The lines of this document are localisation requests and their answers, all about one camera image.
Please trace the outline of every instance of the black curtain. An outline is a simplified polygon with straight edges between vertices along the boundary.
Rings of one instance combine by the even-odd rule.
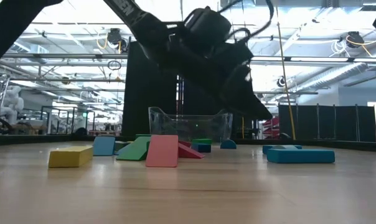
[[[358,106],[359,141],[376,142],[375,108]]]
[[[319,138],[335,139],[335,108],[333,106],[319,106]]]
[[[336,106],[336,140],[357,140],[357,113],[355,106]]]
[[[292,125],[289,113],[289,106],[286,105],[279,105],[278,111],[280,114],[280,133],[285,133],[293,138],[292,134]],[[298,125],[298,117],[297,117],[297,109],[296,106],[292,106],[292,113],[293,113],[293,123],[294,126],[297,127]]]
[[[317,106],[297,107],[296,139],[314,140],[318,138]]]
[[[130,43],[126,74],[122,135],[149,134],[148,107],[176,113],[177,76],[161,73],[137,42]]]

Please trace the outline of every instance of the ceiling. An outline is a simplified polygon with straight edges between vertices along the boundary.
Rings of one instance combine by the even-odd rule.
[[[151,12],[162,21],[181,21],[195,8],[210,6],[220,8],[220,0],[135,0],[145,11]],[[259,36],[249,41],[248,47],[254,56],[280,56],[278,21],[280,21],[281,41],[284,56],[292,57],[369,57],[365,49],[345,48],[336,42],[340,37],[345,38],[350,31],[358,31],[367,43],[367,50],[372,54],[376,51],[376,31],[372,23],[376,18],[376,8],[340,7],[322,8],[321,5],[308,4],[301,7],[281,7],[279,17],[274,16],[271,25]],[[269,19],[269,11],[265,6],[233,7],[223,15],[233,24],[233,30],[247,27],[254,31],[259,29]],[[128,38],[130,30],[102,0],[64,0],[63,3],[45,8],[24,31],[18,41],[27,45],[37,44],[52,54],[115,54],[117,49],[109,45],[105,49],[106,33],[111,28],[121,29],[121,34]],[[237,33],[239,39],[243,34]],[[127,59],[118,60],[121,69],[112,71],[104,66],[109,60],[103,60],[99,67],[70,67],[43,66],[44,78],[97,78],[105,77],[122,80],[126,75]],[[4,58],[8,65],[26,70],[29,74],[37,74],[38,67],[27,66],[27,59]],[[64,60],[50,59],[49,62],[65,63]],[[73,59],[67,62],[93,63],[93,60]],[[328,64],[317,65],[287,65],[286,77],[291,86],[325,71]],[[251,65],[254,91],[278,90],[276,81],[283,74],[280,64],[266,63]],[[123,101],[125,84],[80,82],[69,85],[53,83],[52,88],[111,88],[120,90],[113,92],[114,97]]]

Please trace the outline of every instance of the light fixture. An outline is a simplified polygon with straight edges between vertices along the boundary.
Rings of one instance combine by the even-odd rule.
[[[76,97],[76,96],[61,96],[61,97],[70,101],[83,101],[83,99]]]
[[[41,87],[40,85],[29,82],[29,81],[11,80],[10,82],[18,84],[18,85],[22,85],[22,86],[27,86],[27,87]]]
[[[293,57],[293,62],[346,62],[348,58],[332,58],[332,57]]]
[[[281,57],[253,57],[251,60],[254,60],[254,61],[281,61],[282,58]]]
[[[354,62],[376,62],[376,58],[356,58]]]
[[[41,91],[42,93],[46,94],[46,95],[49,95],[49,96],[54,96],[54,97],[58,97],[58,95],[56,95],[55,93],[51,93],[49,91]]]

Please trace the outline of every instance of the red block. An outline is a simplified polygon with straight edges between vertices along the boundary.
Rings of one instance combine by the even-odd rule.
[[[178,141],[179,144],[183,144],[187,147],[190,147],[191,143],[190,142],[186,142],[186,141]]]
[[[182,143],[178,144],[178,157],[180,158],[189,158],[189,159],[201,159],[205,155],[183,145]]]
[[[147,167],[177,167],[178,136],[152,135],[145,165]]]

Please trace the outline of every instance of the teal block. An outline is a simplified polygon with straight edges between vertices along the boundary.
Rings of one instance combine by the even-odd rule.
[[[265,145],[265,146],[263,146],[263,154],[267,155],[267,151],[274,146],[278,146],[278,145]],[[294,145],[294,147],[296,147],[297,149],[303,149],[303,147],[300,146],[300,145]]]
[[[94,156],[112,156],[115,137],[97,136],[94,140]]]
[[[333,163],[335,152],[326,149],[269,149],[267,160],[280,164]]]

